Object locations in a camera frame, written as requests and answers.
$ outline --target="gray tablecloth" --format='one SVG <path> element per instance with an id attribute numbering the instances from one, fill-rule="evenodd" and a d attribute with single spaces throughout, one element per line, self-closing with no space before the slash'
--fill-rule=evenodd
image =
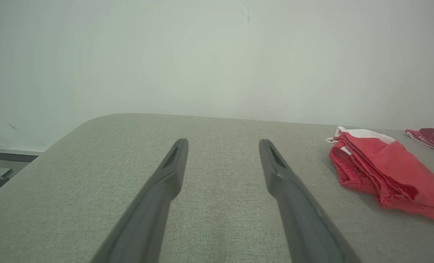
<path id="1" fill-rule="evenodd" d="M 89 261 L 175 140 L 188 138 L 162 261 L 289 261 L 258 142 L 272 140 L 364 262 L 434 262 L 434 221 L 339 185 L 331 125 L 122 114 L 84 123 L 0 188 L 0 262 Z M 399 130 L 434 172 L 434 150 Z"/>

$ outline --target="gray fabric surface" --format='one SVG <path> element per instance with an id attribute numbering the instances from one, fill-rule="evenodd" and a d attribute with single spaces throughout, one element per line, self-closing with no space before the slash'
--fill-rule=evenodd
<path id="1" fill-rule="evenodd" d="M 0 188 L 0 262 L 86 262 L 175 140 L 188 138 L 161 260 L 289 261 L 259 161 L 272 140 L 364 262 L 434 262 L 434 221 L 382 210 L 341 187 L 327 154 L 336 127 L 122 114 L 84 123 Z M 399 140 L 434 172 L 434 150 Z"/>

